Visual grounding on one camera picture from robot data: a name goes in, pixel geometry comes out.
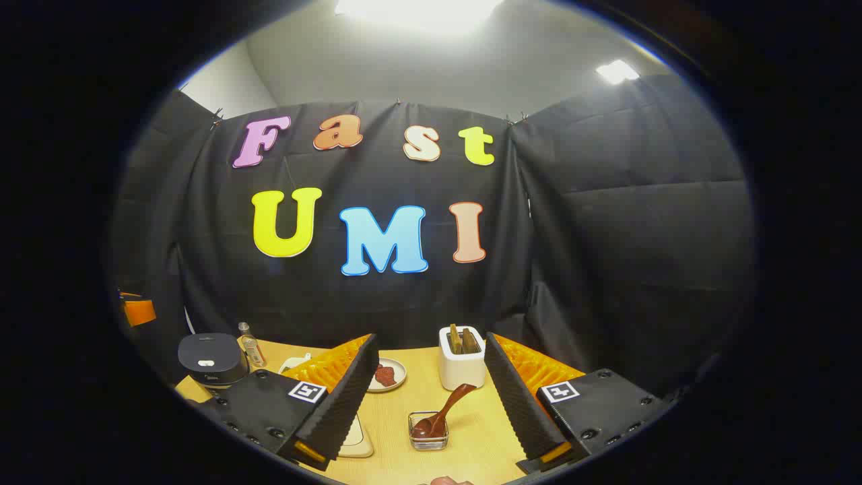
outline black curtain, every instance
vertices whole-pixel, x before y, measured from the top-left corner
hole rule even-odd
[[[691,382],[753,290],[751,198],[680,78],[566,99],[510,132],[535,230],[531,327],[547,352],[656,394]]]
[[[154,113],[128,154],[113,216],[112,254],[116,284],[124,292],[153,299],[156,319],[121,327],[141,356],[165,381],[185,371],[176,357],[189,335],[179,281],[176,218],[197,147],[215,121],[213,113],[173,91]]]
[[[356,115],[362,142],[317,150],[320,124]],[[254,167],[234,168],[251,121],[289,116],[272,148]],[[404,130],[435,128],[441,156],[414,161],[403,152]],[[465,158],[458,132],[481,126],[494,142],[489,166]],[[255,336],[279,342],[332,347],[376,332],[384,349],[436,345],[437,331],[469,324],[497,331],[525,312],[531,224],[504,120],[419,104],[313,103],[258,111],[222,122],[203,145],[185,188],[182,251],[185,301],[197,331],[236,332],[247,321]],[[185,161],[194,164],[194,160]],[[277,233],[296,230],[295,188],[317,187],[314,238],[302,254],[274,258],[253,240],[252,196],[278,190]],[[477,202],[483,261],[453,260],[457,230],[449,206]],[[386,230],[395,210],[418,205],[422,256],[428,270],[398,274],[387,268],[345,276],[347,228],[339,213],[367,207]]]
[[[362,142],[320,151],[320,123],[354,114]],[[254,167],[234,168],[252,121],[290,116]],[[404,130],[440,134],[442,155],[414,161]],[[166,360],[185,329],[331,347],[376,332],[381,347],[437,344],[469,324],[585,372],[616,369],[656,394],[690,381],[720,351],[753,284],[753,225],[744,174],[703,101],[660,76],[567,99],[526,120],[421,104],[313,103],[258,111],[180,135],[134,183],[153,196],[145,268]],[[489,166],[465,157],[462,129],[493,136]],[[253,240],[252,196],[279,190],[277,233],[296,229],[295,188],[317,187],[314,239],[273,258]],[[478,202],[484,260],[453,261],[449,205]],[[385,230],[419,205],[418,274],[345,276],[339,212],[367,207]]]

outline brown spoon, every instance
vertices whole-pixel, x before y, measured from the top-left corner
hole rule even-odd
[[[459,399],[463,398],[467,393],[475,388],[476,386],[473,386],[472,384],[461,384],[456,387],[455,390],[449,394],[449,399],[446,400],[446,404],[443,406],[443,409],[440,409],[438,413],[430,418],[425,418],[416,423],[416,425],[413,426],[413,431],[410,432],[410,436],[413,438],[442,438],[446,433],[446,413],[449,412],[449,409],[451,409]]]

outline wooden table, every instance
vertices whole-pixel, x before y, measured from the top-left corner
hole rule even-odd
[[[278,372],[289,357],[306,352],[318,356],[326,349],[260,341],[266,369]],[[368,458],[340,457],[325,472],[316,473],[350,485],[417,485],[438,476],[456,482],[499,485],[524,476],[515,465],[525,458],[509,423],[490,375],[484,386],[471,392],[447,416],[449,445],[440,451],[416,451],[407,434],[407,415],[440,409],[450,392],[440,384],[437,347],[380,350],[381,357],[399,361],[407,369],[401,387],[386,393],[368,393],[359,407],[359,420],[371,437],[374,454]],[[197,402],[209,399],[200,385],[186,376],[176,387],[183,397]]]

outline blue letter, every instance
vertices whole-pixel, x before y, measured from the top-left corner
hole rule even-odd
[[[368,253],[378,273],[383,273],[392,250],[398,248],[392,271],[396,273],[421,273],[428,269],[428,261],[422,259],[420,238],[425,209],[416,205],[398,207],[386,232],[374,219],[367,207],[348,207],[339,218],[347,225],[347,263],[341,267],[345,276],[368,274],[369,267],[362,259],[362,249]]]

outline white plate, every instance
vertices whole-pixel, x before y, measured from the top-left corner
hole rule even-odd
[[[344,443],[341,445],[338,456],[365,458],[373,454],[374,447],[372,446],[372,441],[362,429],[359,415],[353,416],[353,423],[350,425],[350,431],[347,432],[347,438],[344,438]]]
[[[369,393],[385,393],[404,384],[404,381],[407,379],[407,369],[399,361],[380,357],[380,365],[395,369],[395,384],[384,387],[383,384],[377,382],[377,379],[372,377],[372,383],[368,385]]]
[[[281,364],[281,368],[278,370],[278,373],[281,374],[282,372],[284,372],[284,370],[286,368],[295,368],[297,365],[304,363],[310,359],[311,359],[311,353],[310,352],[306,352],[305,356],[303,356],[303,357],[291,357],[291,358],[285,360],[283,364]]]

